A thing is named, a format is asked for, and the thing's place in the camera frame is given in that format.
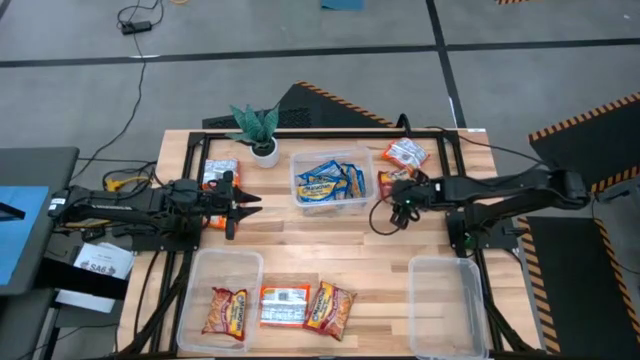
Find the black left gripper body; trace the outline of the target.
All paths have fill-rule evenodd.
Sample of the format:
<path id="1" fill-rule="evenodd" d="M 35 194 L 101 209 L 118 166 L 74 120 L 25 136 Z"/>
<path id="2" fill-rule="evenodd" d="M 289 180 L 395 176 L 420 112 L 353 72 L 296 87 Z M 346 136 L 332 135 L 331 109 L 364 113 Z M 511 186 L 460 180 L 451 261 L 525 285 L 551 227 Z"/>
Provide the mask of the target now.
<path id="1" fill-rule="evenodd" d="M 202 229 L 218 224 L 218 229 L 225 231 L 225 238 L 233 240 L 236 231 L 234 220 L 234 173 L 225 171 L 221 178 L 210 180 L 205 191 L 205 213 Z"/>

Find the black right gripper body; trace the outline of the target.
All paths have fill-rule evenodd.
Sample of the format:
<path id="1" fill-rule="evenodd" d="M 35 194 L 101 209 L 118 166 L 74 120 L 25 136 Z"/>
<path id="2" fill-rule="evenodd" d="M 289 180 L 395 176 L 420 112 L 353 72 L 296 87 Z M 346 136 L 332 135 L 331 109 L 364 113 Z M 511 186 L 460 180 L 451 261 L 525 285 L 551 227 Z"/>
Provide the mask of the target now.
<path id="1" fill-rule="evenodd" d="M 396 204 L 429 206 L 441 190 L 441 184 L 423 172 L 414 172 L 410 178 L 401 180 L 406 181 L 406 189 L 397 199 L 392 199 Z"/>

